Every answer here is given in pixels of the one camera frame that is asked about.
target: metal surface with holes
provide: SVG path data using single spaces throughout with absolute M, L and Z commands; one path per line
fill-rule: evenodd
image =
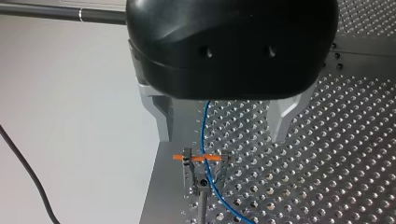
M 322 77 L 280 144 L 267 132 L 266 102 L 213 102 L 205 147 L 232 153 L 225 200 L 258 223 L 394 223 L 395 89 L 390 81 Z M 186 200 L 194 223 L 197 198 Z M 215 196 L 207 205 L 207 221 L 239 221 Z
M 395 37 L 394 0 L 338 0 L 338 3 L 341 35 Z

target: gray surface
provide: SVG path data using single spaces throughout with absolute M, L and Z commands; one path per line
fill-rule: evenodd
M 339 33 L 358 37 L 395 37 L 396 2 L 389 0 L 338 0 Z
M 287 99 L 272 100 L 269 104 L 267 120 L 272 141 L 285 141 L 291 121 L 309 104 L 317 82 L 308 90 Z
M 61 223 L 138 223 L 159 138 L 126 28 L 1 16 L 0 31 L 0 122 Z M 50 224 L 2 140 L 0 179 L 0 223 Z
M 209 111 L 205 145 L 208 152 L 226 147 L 233 154 L 225 200 L 260 223 L 393 220 L 394 92 L 393 82 L 323 77 L 310 106 L 280 144 L 272 144 L 266 131 L 267 103 L 216 102 Z M 233 118 L 237 121 L 227 126 Z M 191 198 L 186 210 L 192 223 L 194 203 Z M 233 223 L 215 197 L 208 206 L 208 221 Z
M 183 169 L 172 155 L 181 154 L 183 144 L 161 142 L 151 175 L 141 224 L 184 223 L 182 211 L 187 206 L 183 198 Z

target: hole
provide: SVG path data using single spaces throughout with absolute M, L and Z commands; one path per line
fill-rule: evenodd
M 216 219 L 222 221 L 222 220 L 224 219 L 224 214 L 218 213 L 218 214 L 216 215 Z
M 213 56 L 213 53 L 208 46 L 200 47 L 199 54 L 204 58 L 211 58 Z
M 202 185 L 202 186 L 207 186 L 207 180 L 205 180 L 205 179 L 202 179 L 201 181 L 200 181 L 200 184 Z
M 274 46 L 265 46 L 262 48 L 265 57 L 274 58 L 276 56 L 276 48 Z
M 235 199 L 235 201 L 233 201 L 233 204 L 235 204 L 236 206 L 241 205 L 242 201 L 240 199 Z
M 259 206 L 259 204 L 256 201 L 253 201 L 250 203 L 250 206 L 256 208 L 257 206 Z
M 233 221 L 234 221 L 234 222 L 240 222 L 240 221 L 241 221 L 241 218 L 239 218 L 239 217 L 233 217 Z
M 259 188 L 257 188 L 257 186 L 252 186 L 252 187 L 250 188 L 250 191 L 251 191 L 251 192 L 257 192 L 257 190 L 259 190 Z
M 268 208 L 269 210 L 274 210 L 275 205 L 274 205 L 273 203 L 268 203 L 268 204 L 267 204 L 267 208 Z

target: orange tube fitting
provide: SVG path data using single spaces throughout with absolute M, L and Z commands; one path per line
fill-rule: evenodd
M 174 155 L 173 159 L 174 161 L 181 161 L 183 160 L 183 155 Z M 191 156 L 192 161 L 203 161 L 204 159 L 209 161 L 221 161 L 221 156 L 211 154 L 205 154 L 204 156 Z

